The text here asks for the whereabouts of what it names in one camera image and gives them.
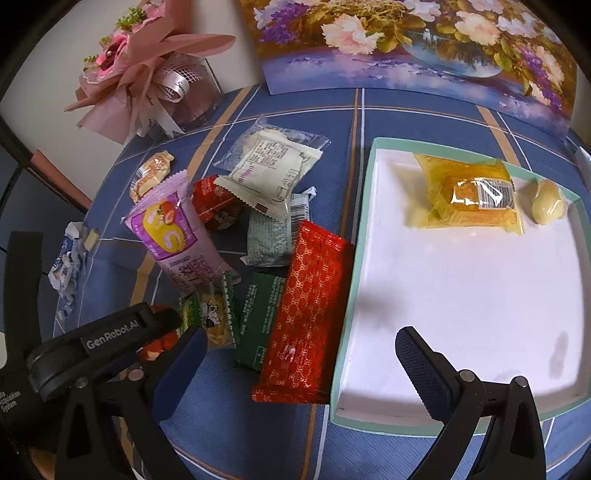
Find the long red snack pack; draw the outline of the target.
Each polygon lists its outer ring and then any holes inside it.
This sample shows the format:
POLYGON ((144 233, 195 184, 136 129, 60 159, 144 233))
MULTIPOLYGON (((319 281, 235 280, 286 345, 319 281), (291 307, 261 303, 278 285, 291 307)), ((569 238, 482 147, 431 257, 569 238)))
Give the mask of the long red snack pack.
POLYGON ((301 223, 253 401, 329 403, 353 256, 348 240, 301 223))

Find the dark green snack pack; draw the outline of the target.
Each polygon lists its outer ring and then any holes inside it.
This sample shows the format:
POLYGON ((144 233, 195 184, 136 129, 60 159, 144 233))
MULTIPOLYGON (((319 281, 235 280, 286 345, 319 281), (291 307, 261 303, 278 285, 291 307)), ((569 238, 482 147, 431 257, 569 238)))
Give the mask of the dark green snack pack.
POLYGON ((263 273, 252 275, 235 348, 235 362, 239 365, 255 370, 262 368, 285 282, 280 276, 263 273))

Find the yellow wrapped pastry pack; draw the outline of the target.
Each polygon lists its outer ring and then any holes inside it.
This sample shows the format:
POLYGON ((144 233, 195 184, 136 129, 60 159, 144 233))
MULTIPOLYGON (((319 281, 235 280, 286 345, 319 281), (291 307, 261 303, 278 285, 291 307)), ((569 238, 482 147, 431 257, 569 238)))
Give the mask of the yellow wrapped pastry pack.
POLYGON ((515 185, 504 163, 465 163, 417 154, 430 209, 420 228, 495 227, 524 233, 515 185))

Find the cream white snack pack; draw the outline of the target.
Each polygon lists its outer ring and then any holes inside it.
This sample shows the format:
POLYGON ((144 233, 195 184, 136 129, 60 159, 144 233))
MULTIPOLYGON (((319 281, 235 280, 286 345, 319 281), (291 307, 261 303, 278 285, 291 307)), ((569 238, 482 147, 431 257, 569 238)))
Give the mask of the cream white snack pack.
POLYGON ((215 184, 253 210, 284 222, 290 215, 294 187, 321 158, 322 150, 260 132, 252 150, 231 173, 218 176, 215 184))

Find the small red snack pack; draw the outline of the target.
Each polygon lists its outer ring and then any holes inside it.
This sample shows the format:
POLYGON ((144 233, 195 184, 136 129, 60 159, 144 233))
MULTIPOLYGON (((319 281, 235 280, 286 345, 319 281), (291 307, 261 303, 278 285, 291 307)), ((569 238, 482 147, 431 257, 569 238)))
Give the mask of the small red snack pack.
POLYGON ((228 190, 215 184, 217 175, 197 180, 193 184, 191 203, 209 232, 225 230, 235 224, 242 214, 243 203, 228 190))

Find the floral painting canvas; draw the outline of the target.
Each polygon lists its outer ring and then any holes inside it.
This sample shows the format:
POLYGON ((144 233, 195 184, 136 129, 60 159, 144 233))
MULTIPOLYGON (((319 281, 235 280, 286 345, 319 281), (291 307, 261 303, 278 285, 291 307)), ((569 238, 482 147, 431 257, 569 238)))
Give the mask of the floral painting canvas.
POLYGON ((520 1, 243 1, 270 93, 414 91, 566 136, 577 64, 520 1))

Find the blue plaid tablecloth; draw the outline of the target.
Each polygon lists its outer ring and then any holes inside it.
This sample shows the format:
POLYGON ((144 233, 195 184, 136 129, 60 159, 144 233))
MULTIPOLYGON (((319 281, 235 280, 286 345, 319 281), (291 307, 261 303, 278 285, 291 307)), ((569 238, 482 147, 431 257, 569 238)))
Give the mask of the blue plaid tablecloth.
MULTIPOLYGON (((70 316, 74 329, 138 302, 174 304, 177 292, 123 223, 129 183, 153 153, 195 178, 219 159, 259 116, 324 135, 329 147, 308 174, 318 189, 311 218, 346 239, 358 231, 361 186, 378 137, 438 143, 505 159, 561 183, 587 189, 573 159, 580 138, 559 138, 500 112, 444 97, 382 89, 335 89, 273 95, 263 85, 226 94, 211 121, 168 141, 132 140, 111 167, 85 217, 99 234, 86 259, 70 316)), ((365 434, 332 424, 325 405, 260 404, 256 376, 226 350, 207 354, 164 433, 198 479, 404 479, 431 446, 426 437, 365 434)))

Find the purple snack pack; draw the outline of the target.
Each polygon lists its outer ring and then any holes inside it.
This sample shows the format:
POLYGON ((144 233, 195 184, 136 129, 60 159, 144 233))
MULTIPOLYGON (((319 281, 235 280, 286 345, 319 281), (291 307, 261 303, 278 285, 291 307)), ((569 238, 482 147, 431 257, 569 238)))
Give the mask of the purple snack pack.
POLYGON ((235 282, 240 280, 199 219, 185 170, 149 190, 124 217, 124 223, 184 295, 221 281, 225 274, 235 282))

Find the white tray with teal rim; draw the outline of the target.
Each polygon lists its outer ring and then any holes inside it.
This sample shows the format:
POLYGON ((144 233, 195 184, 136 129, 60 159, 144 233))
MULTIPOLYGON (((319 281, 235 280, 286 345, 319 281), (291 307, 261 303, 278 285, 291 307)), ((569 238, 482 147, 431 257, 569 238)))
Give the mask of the white tray with teal rim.
POLYGON ((525 377, 541 418, 590 398, 590 223, 567 214, 536 224, 538 175, 510 166, 522 234, 493 227, 421 229, 429 207, 420 154, 470 164, 484 156, 405 139, 375 139, 367 162, 349 303, 331 394, 332 423, 434 436, 433 421, 394 351, 414 327, 457 369, 489 382, 525 377))

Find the green white cookie pack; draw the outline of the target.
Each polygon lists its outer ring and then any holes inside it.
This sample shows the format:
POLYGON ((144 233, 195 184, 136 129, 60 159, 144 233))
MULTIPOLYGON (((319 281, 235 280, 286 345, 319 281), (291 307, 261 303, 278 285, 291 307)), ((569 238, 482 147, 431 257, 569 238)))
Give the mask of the green white cookie pack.
POLYGON ((221 279, 200 287, 181 299, 177 308, 181 317, 178 334, 193 325, 204 328, 209 349, 235 349, 239 321, 235 314, 235 292, 232 276, 224 272, 221 279))

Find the grey green snack pack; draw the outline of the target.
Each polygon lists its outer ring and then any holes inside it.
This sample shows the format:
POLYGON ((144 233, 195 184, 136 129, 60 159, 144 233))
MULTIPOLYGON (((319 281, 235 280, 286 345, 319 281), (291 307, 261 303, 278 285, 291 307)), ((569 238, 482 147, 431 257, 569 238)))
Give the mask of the grey green snack pack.
POLYGON ((246 255, 240 260, 246 266, 259 268, 279 268, 290 264, 298 229, 301 222, 311 220, 310 204, 315 196, 315 187, 291 195, 290 217, 284 222, 252 211, 247 229, 246 255))

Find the blue white crumpled wrappers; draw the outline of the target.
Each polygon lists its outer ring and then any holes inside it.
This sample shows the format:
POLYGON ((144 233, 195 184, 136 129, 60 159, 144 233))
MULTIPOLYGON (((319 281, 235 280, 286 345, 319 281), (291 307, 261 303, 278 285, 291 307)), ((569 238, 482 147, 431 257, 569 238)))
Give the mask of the blue white crumpled wrappers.
POLYGON ((55 322, 65 328, 65 321, 76 305, 78 282, 86 269, 86 258, 94 246, 90 230, 82 222, 70 222, 64 231, 59 254, 47 274, 58 294, 55 322))

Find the clear wrapped round pastry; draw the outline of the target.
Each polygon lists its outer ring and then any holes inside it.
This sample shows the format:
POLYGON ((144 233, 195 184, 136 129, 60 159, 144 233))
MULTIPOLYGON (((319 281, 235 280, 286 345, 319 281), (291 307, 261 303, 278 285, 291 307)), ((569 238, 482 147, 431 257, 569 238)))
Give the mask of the clear wrapped round pastry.
POLYGON ((252 150, 260 132, 273 133, 290 142, 318 150, 325 150, 331 144, 331 140, 324 135, 273 125, 267 120, 266 115, 259 115, 252 126, 240 134, 228 151, 213 161, 212 165, 222 171, 231 171, 242 160, 242 156, 252 150))

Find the pink flower bouquet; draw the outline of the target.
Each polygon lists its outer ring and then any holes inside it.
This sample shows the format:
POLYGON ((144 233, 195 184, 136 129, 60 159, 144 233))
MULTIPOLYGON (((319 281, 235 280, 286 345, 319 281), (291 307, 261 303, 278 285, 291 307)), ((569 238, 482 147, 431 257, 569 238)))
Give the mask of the pink flower bouquet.
POLYGON ((78 126, 123 144, 158 128, 174 138, 204 123, 221 101, 207 59, 228 51, 235 36, 197 34, 190 1, 141 1, 117 20, 84 59, 76 101, 78 126))

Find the orange white candy pack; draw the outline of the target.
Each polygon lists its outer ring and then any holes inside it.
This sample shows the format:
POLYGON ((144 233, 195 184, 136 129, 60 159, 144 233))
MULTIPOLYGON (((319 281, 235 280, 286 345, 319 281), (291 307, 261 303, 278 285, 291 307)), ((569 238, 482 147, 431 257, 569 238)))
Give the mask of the orange white candy pack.
POLYGON ((129 196, 134 204, 166 178, 173 160, 174 156, 168 151, 161 151, 153 154, 138 167, 129 187, 129 196))

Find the pale yellow wrapped ball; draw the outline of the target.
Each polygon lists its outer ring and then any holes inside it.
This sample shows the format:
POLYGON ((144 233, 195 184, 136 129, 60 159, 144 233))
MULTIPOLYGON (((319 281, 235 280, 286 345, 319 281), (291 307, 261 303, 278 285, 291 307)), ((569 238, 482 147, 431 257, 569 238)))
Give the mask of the pale yellow wrapped ball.
POLYGON ((567 209, 568 203, 560 187, 551 180, 540 180, 531 206, 534 221, 538 225, 549 225, 563 218, 567 209))

